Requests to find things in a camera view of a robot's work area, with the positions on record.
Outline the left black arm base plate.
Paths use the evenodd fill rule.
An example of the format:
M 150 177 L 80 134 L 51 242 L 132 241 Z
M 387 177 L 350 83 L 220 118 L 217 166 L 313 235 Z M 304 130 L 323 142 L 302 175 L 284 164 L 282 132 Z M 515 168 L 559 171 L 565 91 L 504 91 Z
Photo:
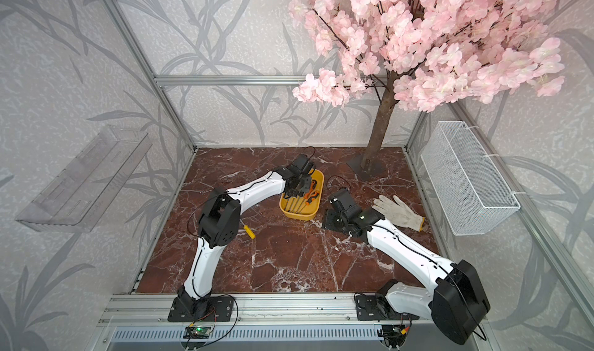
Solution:
M 199 300 L 177 296 L 173 300 L 167 321 L 169 323 L 230 322 L 235 300 L 229 295 L 207 296 Z

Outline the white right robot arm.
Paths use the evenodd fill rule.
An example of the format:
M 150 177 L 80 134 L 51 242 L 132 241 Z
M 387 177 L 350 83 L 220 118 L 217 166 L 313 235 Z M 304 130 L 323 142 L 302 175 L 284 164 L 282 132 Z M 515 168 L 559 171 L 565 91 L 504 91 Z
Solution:
M 454 263 L 426 249 L 377 210 L 363 210 L 348 189 L 332 194 L 329 203 L 324 229 L 362 239 L 420 282 L 416 287 L 391 280 L 373 295 L 354 295 L 358 320 L 398 321 L 396 332 L 383 334 L 390 347 L 401 346 L 405 330 L 420 318 L 433 321 L 454 343 L 465 344 L 490 311 L 476 268 L 465 260 Z

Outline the orange handled screwdriver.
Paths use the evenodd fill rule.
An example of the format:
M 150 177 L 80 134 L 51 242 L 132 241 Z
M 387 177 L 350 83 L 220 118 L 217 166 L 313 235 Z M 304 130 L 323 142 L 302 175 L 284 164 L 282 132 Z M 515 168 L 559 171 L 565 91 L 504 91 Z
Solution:
M 317 180 L 313 179 L 310 183 L 309 191 L 304 195 L 305 199 L 309 199 L 316 195 Z

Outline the orange black screwdriver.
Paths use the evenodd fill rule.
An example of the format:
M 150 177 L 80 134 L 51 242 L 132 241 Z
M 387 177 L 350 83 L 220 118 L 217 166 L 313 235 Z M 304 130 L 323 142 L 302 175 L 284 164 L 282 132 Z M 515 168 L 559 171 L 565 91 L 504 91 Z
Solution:
M 299 212 L 301 213 L 306 207 L 308 207 L 315 199 L 320 196 L 318 190 L 313 190 L 304 196 L 304 203 L 301 205 Z

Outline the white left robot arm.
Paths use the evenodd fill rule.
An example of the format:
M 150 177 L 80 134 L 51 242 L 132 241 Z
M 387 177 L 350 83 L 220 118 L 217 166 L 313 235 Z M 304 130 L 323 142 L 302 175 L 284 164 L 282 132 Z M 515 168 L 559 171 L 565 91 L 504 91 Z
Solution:
M 173 306 L 186 319 L 202 319 L 210 310 L 213 277 L 224 248 L 237 236 L 241 215 L 272 196 L 303 196 L 309 191 L 316 167 L 299 155 L 290 165 L 272 169 L 236 188 L 215 188 L 197 220 L 196 254 L 187 279 Z

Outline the yellow handled screwdriver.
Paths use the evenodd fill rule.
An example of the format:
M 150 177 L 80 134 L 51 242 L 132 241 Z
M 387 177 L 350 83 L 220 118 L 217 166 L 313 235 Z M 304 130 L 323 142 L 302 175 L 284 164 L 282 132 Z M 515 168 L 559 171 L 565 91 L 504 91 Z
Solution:
M 255 233 L 248 226 L 244 226 L 244 231 L 251 239 L 255 239 Z

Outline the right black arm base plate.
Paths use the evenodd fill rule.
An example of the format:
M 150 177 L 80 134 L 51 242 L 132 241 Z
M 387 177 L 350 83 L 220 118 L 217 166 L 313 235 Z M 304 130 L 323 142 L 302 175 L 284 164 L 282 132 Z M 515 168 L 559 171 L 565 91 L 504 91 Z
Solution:
M 419 320 L 417 315 L 396 312 L 383 295 L 354 293 L 357 319 L 360 321 Z

